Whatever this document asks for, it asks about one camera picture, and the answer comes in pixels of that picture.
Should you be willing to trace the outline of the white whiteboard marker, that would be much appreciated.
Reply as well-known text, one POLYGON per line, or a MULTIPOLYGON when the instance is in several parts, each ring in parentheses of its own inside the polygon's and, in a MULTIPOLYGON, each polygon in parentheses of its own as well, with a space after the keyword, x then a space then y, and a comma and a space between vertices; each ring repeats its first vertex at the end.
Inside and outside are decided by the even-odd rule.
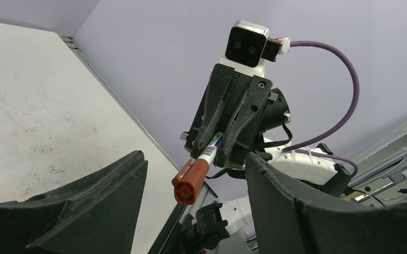
POLYGON ((202 159, 206 161, 209 165, 211 165, 215 159, 217 148, 222 140, 222 137, 223 137, 222 132, 216 133, 212 140, 208 143, 208 145, 204 148, 204 150, 200 153, 200 155, 197 158, 202 159))

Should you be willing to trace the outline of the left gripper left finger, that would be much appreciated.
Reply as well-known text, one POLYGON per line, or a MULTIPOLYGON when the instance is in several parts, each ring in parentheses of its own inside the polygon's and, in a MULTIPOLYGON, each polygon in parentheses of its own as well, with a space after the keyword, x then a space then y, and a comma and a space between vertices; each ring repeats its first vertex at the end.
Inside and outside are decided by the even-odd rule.
POLYGON ((0 203, 0 253, 130 253, 147 170, 133 151, 67 185, 0 203))

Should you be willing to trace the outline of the red marker cap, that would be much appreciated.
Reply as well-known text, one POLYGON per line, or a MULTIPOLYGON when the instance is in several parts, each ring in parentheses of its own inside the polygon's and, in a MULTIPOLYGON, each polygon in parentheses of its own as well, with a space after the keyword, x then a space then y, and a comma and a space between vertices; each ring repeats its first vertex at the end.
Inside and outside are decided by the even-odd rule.
POLYGON ((181 168, 171 180, 178 204, 194 204, 208 172, 209 163, 205 159, 190 159, 181 168))

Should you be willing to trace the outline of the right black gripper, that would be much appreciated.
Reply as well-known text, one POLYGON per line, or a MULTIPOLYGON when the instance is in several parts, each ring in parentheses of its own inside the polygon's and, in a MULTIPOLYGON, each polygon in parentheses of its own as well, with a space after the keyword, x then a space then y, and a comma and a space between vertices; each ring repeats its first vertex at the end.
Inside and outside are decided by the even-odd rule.
POLYGON ((214 164, 240 169, 249 152, 263 148, 263 134, 288 121, 288 112, 284 95, 271 80, 217 63, 186 132, 185 150, 196 159, 221 132, 214 164))

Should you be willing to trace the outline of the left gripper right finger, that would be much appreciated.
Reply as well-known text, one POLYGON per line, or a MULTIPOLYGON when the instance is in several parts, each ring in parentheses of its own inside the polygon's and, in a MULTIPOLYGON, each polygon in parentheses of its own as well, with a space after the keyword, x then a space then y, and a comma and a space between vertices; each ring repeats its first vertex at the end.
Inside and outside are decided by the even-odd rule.
POLYGON ((407 253, 407 202, 382 208, 325 194, 254 153, 246 180, 260 253, 407 253))

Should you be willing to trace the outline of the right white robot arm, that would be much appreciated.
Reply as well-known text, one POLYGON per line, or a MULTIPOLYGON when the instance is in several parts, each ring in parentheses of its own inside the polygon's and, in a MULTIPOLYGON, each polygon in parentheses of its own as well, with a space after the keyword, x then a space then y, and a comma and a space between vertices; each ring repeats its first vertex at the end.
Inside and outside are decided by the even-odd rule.
POLYGON ((181 136, 191 157, 171 181, 175 200, 193 204, 211 165, 244 178, 249 153, 290 177, 340 196, 355 173, 323 143, 314 149, 291 149, 290 120, 287 100, 271 80, 217 63, 193 123, 181 136))

